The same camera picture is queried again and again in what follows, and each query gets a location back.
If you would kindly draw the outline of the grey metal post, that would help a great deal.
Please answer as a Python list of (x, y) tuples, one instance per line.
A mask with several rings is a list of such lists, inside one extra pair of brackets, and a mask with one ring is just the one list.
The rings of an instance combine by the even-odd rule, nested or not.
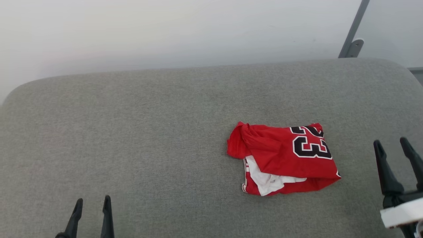
[[(345, 39), (345, 42), (340, 50), (339, 56), (338, 58), (356, 58), (358, 57), (358, 54), (361, 50), (361, 47), (363, 45), (358, 43), (358, 45), (356, 45), (356, 43), (354, 43), (354, 39), (355, 39), (355, 35), (356, 32), (359, 28), (359, 25), (361, 23), (362, 18), (364, 17), (365, 11), (367, 9), (367, 6), (369, 4), (370, 0), (361, 0), (361, 4), (358, 7), (358, 11), (354, 17), (354, 20), (351, 24), (351, 27), (349, 29), (349, 32), (347, 34), (347, 37)], [(354, 48), (355, 46), (357, 46), (359, 49), (356, 50), (357, 53), (350, 53), (350, 49)]]

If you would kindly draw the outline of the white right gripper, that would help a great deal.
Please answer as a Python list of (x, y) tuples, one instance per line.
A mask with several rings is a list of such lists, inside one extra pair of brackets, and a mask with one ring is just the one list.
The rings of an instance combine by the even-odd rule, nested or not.
[[(413, 168), (417, 180), (416, 188), (418, 191), (423, 191), (423, 160), (406, 137), (400, 138), (400, 144)], [(375, 140), (373, 147), (381, 192), (385, 196), (382, 202), (383, 209), (380, 211), (385, 228), (409, 225), (423, 220), (423, 192), (403, 193), (403, 185), (393, 174), (381, 142)]]

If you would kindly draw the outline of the red white basketball jersey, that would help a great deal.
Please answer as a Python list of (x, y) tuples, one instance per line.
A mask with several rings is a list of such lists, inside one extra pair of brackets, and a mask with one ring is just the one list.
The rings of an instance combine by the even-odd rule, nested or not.
[(227, 154), (244, 163), (244, 193), (272, 196), (319, 191), (341, 176), (319, 123), (275, 128), (239, 122)]

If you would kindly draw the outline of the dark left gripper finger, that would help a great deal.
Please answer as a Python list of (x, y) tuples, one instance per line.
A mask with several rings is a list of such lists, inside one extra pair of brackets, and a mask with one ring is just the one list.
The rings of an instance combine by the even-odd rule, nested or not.
[(104, 218), (100, 238), (115, 238), (114, 225), (112, 219), (111, 198), (109, 195), (105, 196), (102, 211), (104, 214)]
[(67, 226), (63, 232), (59, 232), (55, 238), (77, 238), (78, 223), (82, 216), (83, 199), (77, 200), (73, 212), (68, 220)]

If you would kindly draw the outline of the grey metal post bracket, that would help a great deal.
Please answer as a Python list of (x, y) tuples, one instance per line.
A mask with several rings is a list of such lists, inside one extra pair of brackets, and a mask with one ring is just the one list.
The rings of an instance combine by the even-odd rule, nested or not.
[(348, 50), (346, 51), (345, 58), (357, 58), (361, 52), (363, 45), (363, 39), (355, 39), (353, 42), (351, 42)]

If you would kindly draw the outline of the grey fabric sofa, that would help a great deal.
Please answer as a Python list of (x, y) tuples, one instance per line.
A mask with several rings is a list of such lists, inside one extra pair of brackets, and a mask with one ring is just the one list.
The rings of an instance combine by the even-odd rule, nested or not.
[[(238, 122), (320, 123), (341, 180), (261, 197), (226, 141)], [(17, 87), (0, 106), (0, 238), (54, 238), (83, 198), (99, 238), (105, 195), (121, 238), (403, 238), (380, 219), (373, 141), (397, 179), (423, 157), (423, 86), (382, 59), (78, 74)]]

